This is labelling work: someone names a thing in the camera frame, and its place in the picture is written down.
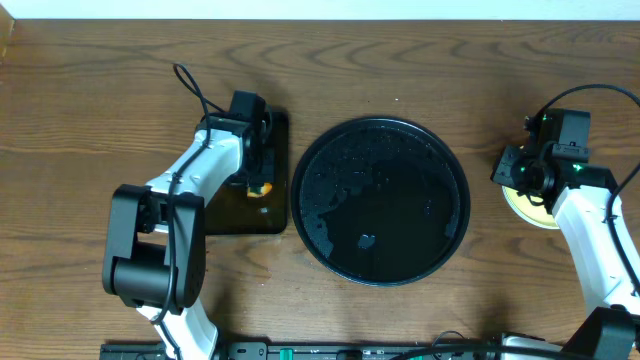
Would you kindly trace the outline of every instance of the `round black tray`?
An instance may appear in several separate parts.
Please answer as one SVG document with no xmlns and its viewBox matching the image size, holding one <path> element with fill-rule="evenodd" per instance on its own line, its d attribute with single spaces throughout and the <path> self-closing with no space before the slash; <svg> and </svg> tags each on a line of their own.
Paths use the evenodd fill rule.
<svg viewBox="0 0 640 360">
<path fill-rule="evenodd" d="M 431 274 L 458 248 L 471 211 L 457 159 L 432 132 L 391 118 L 346 122 L 296 168 L 293 220 L 335 273 L 375 286 Z"/>
</svg>

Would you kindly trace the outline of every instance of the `table surface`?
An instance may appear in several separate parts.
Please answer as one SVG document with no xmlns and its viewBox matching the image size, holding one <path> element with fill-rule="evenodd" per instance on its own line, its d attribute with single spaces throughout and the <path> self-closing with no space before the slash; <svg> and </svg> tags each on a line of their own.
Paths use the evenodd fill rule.
<svg viewBox="0 0 640 360">
<path fill-rule="evenodd" d="M 569 87 L 640 92 L 639 59 L 640 23 L 19 21 L 0 67 L 2 357 L 88 359 L 107 341 L 158 340 L 100 274 L 113 191 L 166 170 L 200 119 L 174 61 L 219 104 L 243 89 L 287 108 L 291 174 L 327 129 L 388 114 L 441 137 L 471 190 L 458 251 L 401 287 L 334 275 L 292 221 L 275 236 L 209 237 L 201 298 L 223 334 L 414 343 L 509 330 L 566 341 L 585 319 L 568 247 L 511 211 L 491 166 L 525 140 L 524 116 Z M 638 109 L 601 90 L 560 105 L 592 112 L 592 162 L 625 176 L 640 158 Z M 636 242 L 639 184 L 622 195 Z"/>
</svg>

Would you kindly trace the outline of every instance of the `white background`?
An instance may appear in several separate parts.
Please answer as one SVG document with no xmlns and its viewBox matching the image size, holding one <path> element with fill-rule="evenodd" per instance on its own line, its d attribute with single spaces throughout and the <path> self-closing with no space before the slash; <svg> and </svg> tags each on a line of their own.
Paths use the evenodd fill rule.
<svg viewBox="0 0 640 360">
<path fill-rule="evenodd" d="M 640 0 L 0 0 L 16 19 L 640 20 Z"/>
</svg>

